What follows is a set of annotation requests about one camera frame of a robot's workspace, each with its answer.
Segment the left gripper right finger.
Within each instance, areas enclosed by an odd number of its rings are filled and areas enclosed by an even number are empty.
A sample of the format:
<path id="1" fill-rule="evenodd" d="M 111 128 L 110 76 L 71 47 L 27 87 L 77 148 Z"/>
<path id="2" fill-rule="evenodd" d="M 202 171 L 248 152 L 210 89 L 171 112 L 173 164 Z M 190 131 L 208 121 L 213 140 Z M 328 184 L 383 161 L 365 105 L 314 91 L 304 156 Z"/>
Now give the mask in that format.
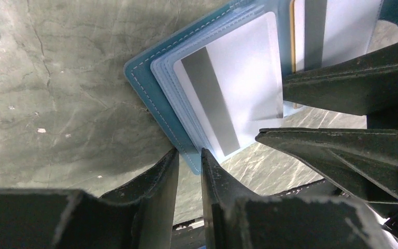
<path id="1" fill-rule="evenodd" d="M 261 196 L 201 152 L 207 248 L 390 248 L 362 202 L 318 193 Z"/>

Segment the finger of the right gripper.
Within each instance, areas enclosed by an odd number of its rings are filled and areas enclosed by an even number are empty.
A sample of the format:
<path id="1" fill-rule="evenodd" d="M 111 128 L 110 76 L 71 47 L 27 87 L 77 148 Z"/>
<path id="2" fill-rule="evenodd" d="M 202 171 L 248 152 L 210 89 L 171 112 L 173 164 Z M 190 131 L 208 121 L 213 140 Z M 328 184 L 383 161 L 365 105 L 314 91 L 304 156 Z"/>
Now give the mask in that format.
<path id="1" fill-rule="evenodd" d="M 398 104 L 398 43 L 283 80 L 283 98 L 320 109 L 367 115 Z"/>
<path id="2" fill-rule="evenodd" d="M 255 139 L 354 197 L 398 203 L 398 130 L 273 128 Z"/>

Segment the blue card holder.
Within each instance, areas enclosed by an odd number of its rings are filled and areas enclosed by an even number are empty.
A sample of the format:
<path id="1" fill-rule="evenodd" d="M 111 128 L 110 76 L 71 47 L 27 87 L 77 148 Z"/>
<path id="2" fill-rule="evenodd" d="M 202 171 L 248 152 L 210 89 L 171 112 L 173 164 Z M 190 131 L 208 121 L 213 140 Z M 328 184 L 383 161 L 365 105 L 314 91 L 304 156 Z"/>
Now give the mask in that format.
<path id="1" fill-rule="evenodd" d="M 252 17 L 259 7 L 259 1 L 231 1 L 220 9 L 196 20 L 170 38 L 144 51 L 124 66 L 124 74 L 131 86 L 138 93 L 150 110 L 172 144 L 179 150 L 194 174 L 199 174 L 200 156 L 191 139 L 191 125 L 183 124 L 151 71 L 151 64 L 161 57 L 185 45 L 198 35 L 208 31 L 214 25 L 222 25 L 235 19 L 236 16 Z M 398 1 L 384 1 L 380 10 L 380 20 L 398 26 Z M 370 66 L 382 63 L 384 81 L 398 79 L 398 73 L 390 73 L 389 63 L 398 60 L 398 43 L 391 46 L 396 55 L 384 59 L 380 52 L 374 56 L 363 56 Z M 379 98 L 371 100 L 354 91 L 347 91 L 350 101 L 334 103 L 333 99 L 345 92 L 345 87 L 329 87 L 327 81 L 316 83 L 314 72 L 299 73 L 291 77 L 285 85 L 285 102 L 303 104 L 310 107 L 332 110 L 353 115 L 367 115 L 367 126 L 370 129 L 398 130 L 398 84 L 394 93 L 385 94 L 384 101 Z"/>

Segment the white credit card grey stripe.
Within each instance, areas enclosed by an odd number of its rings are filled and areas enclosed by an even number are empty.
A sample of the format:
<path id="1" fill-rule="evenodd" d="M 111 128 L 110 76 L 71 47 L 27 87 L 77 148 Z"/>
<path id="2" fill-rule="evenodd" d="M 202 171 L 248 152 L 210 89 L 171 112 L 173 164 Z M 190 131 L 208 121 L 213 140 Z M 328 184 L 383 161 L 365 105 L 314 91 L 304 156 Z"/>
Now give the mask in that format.
<path id="1" fill-rule="evenodd" d="M 174 63 L 174 72 L 223 161 L 283 122 L 276 16 L 267 12 Z"/>

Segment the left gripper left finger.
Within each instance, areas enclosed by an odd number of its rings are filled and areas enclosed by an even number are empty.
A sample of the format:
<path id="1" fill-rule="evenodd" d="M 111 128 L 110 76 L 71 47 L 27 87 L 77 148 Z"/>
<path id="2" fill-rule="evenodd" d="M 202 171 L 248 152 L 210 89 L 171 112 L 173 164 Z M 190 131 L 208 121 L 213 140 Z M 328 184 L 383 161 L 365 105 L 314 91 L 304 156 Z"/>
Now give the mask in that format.
<path id="1" fill-rule="evenodd" d="M 179 153 L 100 197 L 0 189 L 0 248 L 170 248 Z"/>

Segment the gold credit card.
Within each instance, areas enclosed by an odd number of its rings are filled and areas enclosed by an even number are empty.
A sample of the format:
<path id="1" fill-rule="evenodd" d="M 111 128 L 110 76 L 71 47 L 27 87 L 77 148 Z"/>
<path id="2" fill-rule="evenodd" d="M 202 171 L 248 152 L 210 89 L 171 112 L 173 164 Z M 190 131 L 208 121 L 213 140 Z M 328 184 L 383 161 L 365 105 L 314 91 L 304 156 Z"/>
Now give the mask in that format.
<path id="1" fill-rule="evenodd" d="M 291 68 L 292 73 L 296 72 L 296 55 L 295 55 L 295 17 L 294 4 L 295 0 L 290 0 L 289 17 L 290 17 L 290 47 L 291 47 Z"/>

